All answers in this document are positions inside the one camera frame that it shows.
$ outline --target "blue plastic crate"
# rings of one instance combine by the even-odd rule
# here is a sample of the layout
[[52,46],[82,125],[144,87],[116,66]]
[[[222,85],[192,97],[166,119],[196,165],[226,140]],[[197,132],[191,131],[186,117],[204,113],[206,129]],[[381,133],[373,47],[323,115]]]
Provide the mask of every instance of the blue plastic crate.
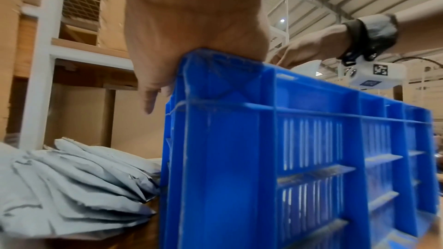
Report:
[[162,249],[413,248],[430,111],[200,49],[166,106]]

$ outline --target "cable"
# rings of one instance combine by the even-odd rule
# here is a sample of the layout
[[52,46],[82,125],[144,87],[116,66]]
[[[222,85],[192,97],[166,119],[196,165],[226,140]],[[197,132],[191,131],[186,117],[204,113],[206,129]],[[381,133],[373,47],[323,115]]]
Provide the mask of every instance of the cable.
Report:
[[394,60],[392,63],[396,63],[397,61],[401,61],[401,60],[404,60],[404,59],[422,59],[422,60],[426,60],[426,61],[429,61],[429,62],[435,63],[435,64],[438,65],[440,68],[443,68],[443,65],[442,65],[441,63],[439,63],[439,62],[436,62],[435,60],[427,59],[427,58],[420,58],[420,57],[402,57],[402,58],[399,58],[399,59]]

